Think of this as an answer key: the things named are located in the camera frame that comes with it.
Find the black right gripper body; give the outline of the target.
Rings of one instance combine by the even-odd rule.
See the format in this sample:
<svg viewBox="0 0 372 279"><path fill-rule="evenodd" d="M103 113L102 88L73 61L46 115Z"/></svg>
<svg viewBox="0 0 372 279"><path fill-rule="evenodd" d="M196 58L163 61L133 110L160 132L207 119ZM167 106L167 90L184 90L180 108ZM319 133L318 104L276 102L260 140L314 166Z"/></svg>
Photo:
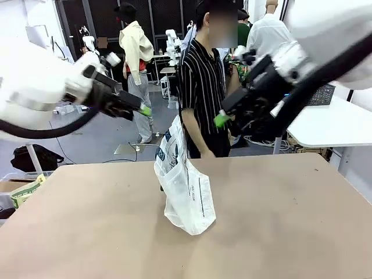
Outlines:
<svg viewBox="0 0 372 279"><path fill-rule="evenodd" d="M292 89L293 85L279 75L271 57L266 55L248 73L245 86L230 93L221 103L229 117L226 123L232 135L275 139L274 117L270 112Z"/></svg>

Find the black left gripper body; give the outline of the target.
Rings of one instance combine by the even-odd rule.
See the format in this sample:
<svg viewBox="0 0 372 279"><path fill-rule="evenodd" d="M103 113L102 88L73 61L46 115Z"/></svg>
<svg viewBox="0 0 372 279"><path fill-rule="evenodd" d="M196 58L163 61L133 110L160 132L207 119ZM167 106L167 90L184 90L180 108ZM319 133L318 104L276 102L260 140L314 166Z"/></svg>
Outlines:
<svg viewBox="0 0 372 279"><path fill-rule="evenodd" d="M93 108L97 106L99 111L110 117L121 117L129 121L134 118L134 112L142 114L142 100L126 91L116 93L116 81L99 73L97 69L89 65L83 76L93 80L92 90L83 105Z"/></svg>

